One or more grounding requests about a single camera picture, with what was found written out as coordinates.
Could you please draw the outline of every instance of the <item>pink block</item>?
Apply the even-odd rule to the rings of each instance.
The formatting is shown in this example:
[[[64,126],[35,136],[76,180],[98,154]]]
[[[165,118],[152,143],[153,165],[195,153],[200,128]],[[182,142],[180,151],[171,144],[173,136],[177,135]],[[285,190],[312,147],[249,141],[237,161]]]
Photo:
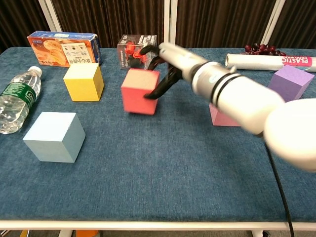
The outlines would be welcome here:
[[[240,127],[235,120],[218,110],[214,105],[209,104],[209,109],[211,111],[212,123],[214,126]]]
[[[159,83],[159,72],[143,69],[129,69],[121,86],[123,106],[126,112],[153,115],[157,100],[145,99]]]

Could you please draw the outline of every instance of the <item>red cube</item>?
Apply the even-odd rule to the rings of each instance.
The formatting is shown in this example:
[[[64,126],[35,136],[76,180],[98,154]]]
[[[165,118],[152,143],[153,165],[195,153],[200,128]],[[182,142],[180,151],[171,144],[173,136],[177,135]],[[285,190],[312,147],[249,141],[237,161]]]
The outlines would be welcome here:
[[[144,95],[152,92],[158,83],[159,72],[130,69],[121,86],[124,110],[130,113],[153,115],[158,99],[146,99]]]

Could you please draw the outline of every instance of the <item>table edge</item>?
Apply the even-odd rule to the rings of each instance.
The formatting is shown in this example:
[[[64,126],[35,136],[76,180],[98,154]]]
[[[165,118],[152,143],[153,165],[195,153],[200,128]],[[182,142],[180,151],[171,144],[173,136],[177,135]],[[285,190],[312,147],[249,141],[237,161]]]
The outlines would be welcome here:
[[[316,231],[316,223],[294,222],[298,231]],[[142,222],[0,220],[0,230],[227,231],[289,230],[287,222]]]

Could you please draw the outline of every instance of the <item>grapes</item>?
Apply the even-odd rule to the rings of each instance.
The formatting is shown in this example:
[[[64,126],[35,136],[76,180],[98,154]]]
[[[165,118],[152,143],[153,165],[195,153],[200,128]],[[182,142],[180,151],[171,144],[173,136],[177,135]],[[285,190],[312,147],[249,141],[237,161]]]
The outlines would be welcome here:
[[[276,47],[274,45],[268,45],[268,44],[261,44],[254,43],[251,47],[251,45],[247,44],[245,46],[245,53],[242,54],[248,54],[248,55],[269,55],[269,56],[286,56],[284,52],[281,52],[280,50],[276,50]]]
[[[251,46],[250,45],[246,45],[245,46],[245,51],[246,52],[250,52],[251,51]]]
[[[263,51],[265,48],[266,48],[266,46],[264,44],[261,44],[259,47],[260,51]]]

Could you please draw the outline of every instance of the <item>purple block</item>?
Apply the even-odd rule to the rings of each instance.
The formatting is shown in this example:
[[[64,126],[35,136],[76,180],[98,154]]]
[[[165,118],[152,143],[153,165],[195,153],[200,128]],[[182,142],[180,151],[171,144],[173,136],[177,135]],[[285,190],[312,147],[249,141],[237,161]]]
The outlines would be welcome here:
[[[279,93],[288,102],[301,98],[313,78],[313,74],[285,65],[273,75],[268,88]]]

